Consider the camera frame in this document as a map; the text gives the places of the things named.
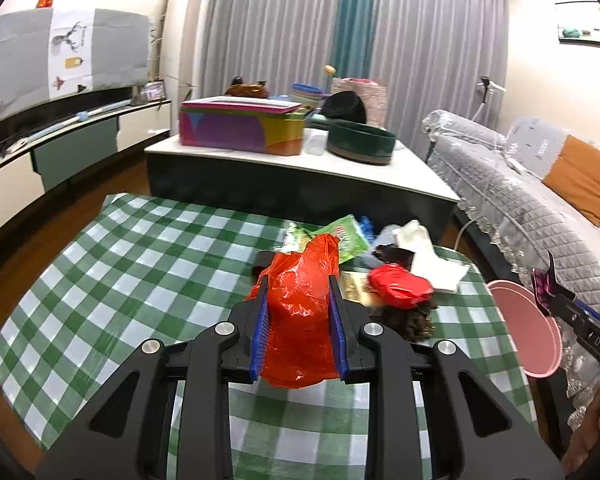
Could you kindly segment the person's right hand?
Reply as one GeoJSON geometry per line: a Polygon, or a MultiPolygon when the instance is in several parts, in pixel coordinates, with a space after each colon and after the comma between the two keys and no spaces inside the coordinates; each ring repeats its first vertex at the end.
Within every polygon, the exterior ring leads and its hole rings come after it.
{"type": "Polygon", "coordinates": [[[572,434],[569,448],[562,456],[562,470],[566,476],[573,474],[590,455],[600,440],[600,386],[582,419],[580,427],[572,434]]]}

